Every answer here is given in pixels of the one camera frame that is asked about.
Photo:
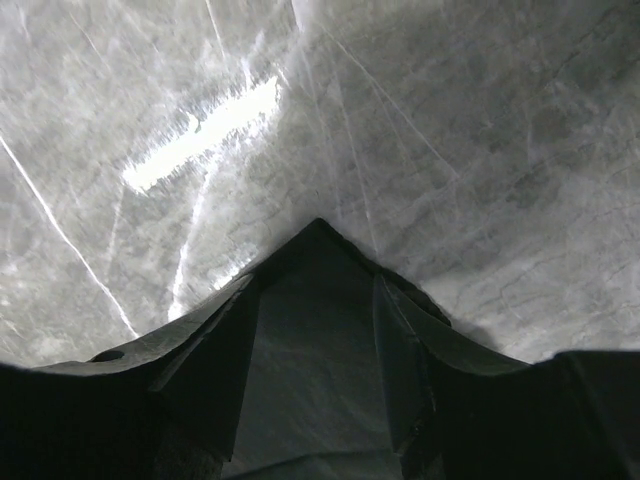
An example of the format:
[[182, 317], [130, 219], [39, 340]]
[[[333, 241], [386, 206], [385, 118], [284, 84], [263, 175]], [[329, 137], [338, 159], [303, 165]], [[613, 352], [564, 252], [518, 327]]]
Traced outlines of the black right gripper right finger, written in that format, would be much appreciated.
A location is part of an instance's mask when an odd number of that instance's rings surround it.
[[434, 317], [383, 276], [375, 344], [407, 479], [635, 479], [639, 355], [565, 351], [527, 364]]

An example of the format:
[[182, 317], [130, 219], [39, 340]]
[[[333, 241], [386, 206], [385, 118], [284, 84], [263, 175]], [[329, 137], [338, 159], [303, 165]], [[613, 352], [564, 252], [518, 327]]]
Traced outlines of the black long sleeve shirt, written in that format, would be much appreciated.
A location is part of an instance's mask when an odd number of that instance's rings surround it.
[[426, 392], [405, 401], [394, 450], [374, 336], [383, 275], [445, 321], [431, 298], [317, 218], [266, 258], [244, 403], [227, 479], [441, 479]]

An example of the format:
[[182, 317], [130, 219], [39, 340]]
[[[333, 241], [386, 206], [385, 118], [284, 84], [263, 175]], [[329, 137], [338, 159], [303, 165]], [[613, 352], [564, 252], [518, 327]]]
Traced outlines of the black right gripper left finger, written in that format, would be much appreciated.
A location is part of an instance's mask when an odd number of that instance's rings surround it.
[[1, 368], [5, 479], [217, 479], [233, 454], [259, 286], [87, 362]]

